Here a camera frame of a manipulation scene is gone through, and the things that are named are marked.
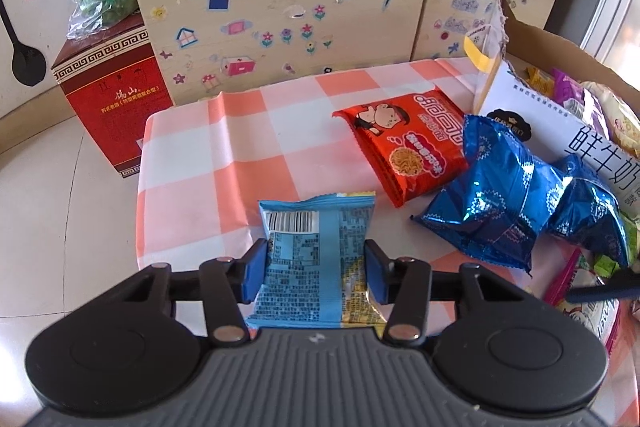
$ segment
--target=barcode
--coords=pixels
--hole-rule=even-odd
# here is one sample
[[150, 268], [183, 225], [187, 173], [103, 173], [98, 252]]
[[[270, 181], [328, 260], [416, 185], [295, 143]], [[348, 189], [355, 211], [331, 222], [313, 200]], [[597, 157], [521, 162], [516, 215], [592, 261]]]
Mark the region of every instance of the barcode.
[[265, 212], [264, 220], [269, 232], [318, 233], [318, 212]]
[[580, 102], [575, 100], [575, 98], [564, 100], [564, 102], [562, 102], [562, 105], [564, 105], [564, 108], [572, 115], [577, 116], [578, 118], [582, 118], [582, 115], [584, 114], [584, 106]]

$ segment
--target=cardboard box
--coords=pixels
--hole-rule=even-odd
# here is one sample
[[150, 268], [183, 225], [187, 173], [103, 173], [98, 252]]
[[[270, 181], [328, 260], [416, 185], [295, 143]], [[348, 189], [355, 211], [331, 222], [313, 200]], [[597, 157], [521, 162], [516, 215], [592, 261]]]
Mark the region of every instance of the cardboard box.
[[68, 40], [51, 70], [116, 171], [123, 178], [139, 172], [146, 119], [174, 105], [140, 13]]
[[[577, 154], [609, 186], [620, 209], [630, 217], [640, 215], [640, 162], [561, 105], [524, 86], [514, 73], [527, 65], [547, 72], [558, 68], [575, 80], [606, 84], [636, 114], [640, 92], [572, 42], [519, 22], [505, 0], [502, 11], [507, 17], [504, 32], [498, 10], [482, 43], [484, 53], [465, 38], [465, 50], [469, 49], [470, 58], [481, 70], [474, 111], [509, 125], [533, 154], [547, 162]], [[514, 64], [514, 72], [505, 57]]]

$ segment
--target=pink snack bag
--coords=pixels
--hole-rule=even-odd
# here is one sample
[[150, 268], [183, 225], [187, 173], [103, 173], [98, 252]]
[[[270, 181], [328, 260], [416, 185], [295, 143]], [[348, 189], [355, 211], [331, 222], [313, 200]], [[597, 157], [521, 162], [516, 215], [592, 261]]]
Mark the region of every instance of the pink snack bag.
[[607, 348], [610, 353], [618, 334], [620, 302], [617, 299], [603, 302], [574, 304], [564, 300], [567, 290], [573, 286], [595, 286], [604, 284], [591, 269], [579, 248], [576, 248], [566, 267], [558, 274], [546, 291], [546, 303], [563, 314], [583, 324]]
[[584, 123], [592, 127], [597, 133], [609, 139], [607, 121], [602, 113], [600, 102], [588, 90], [568, 74], [553, 68], [554, 102], [559, 103], [572, 115], [577, 116]]

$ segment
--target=tile floor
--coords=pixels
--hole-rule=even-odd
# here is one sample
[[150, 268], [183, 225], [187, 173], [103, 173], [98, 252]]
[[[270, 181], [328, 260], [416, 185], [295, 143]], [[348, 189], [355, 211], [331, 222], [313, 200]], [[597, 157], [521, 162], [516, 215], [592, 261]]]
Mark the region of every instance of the tile floor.
[[137, 270], [137, 187], [78, 118], [0, 154], [0, 427], [39, 408], [24, 372], [31, 339]]

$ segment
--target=house sticker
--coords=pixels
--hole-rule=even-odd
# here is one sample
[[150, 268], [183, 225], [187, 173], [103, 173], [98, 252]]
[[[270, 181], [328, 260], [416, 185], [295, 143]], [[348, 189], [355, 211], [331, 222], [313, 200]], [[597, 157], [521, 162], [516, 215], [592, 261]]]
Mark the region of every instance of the house sticker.
[[255, 68], [255, 60], [249, 57], [231, 57], [222, 59], [222, 72], [226, 76], [251, 73]]
[[175, 40], [178, 41], [178, 45], [181, 48], [186, 48], [198, 42], [196, 32], [188, 28], [180, 28], [175, 36]]

